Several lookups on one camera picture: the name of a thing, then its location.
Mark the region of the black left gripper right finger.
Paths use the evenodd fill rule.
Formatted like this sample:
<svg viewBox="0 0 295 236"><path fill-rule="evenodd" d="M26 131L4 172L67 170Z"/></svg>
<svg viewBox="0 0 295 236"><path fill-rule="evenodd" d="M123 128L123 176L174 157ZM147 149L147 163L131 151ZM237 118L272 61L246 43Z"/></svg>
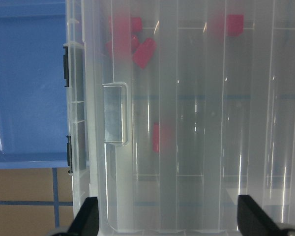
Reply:
<svg viewBox="0 0 295 236"><path fill-rule="evenodd" d="M237 224L243 236L281 236L280 228L250 195L239 195Z"/></svg>

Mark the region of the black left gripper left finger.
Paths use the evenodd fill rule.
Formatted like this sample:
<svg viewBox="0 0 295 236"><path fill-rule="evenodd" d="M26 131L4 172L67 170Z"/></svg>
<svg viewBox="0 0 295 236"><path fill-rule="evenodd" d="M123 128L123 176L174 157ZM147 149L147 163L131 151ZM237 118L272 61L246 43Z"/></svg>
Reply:
<svg viewBox="0 0 295 236"><path fill-rule="evenodd" d="M68 236L96 236L99 232L97 197L87 197L70 225Z"/></svg>

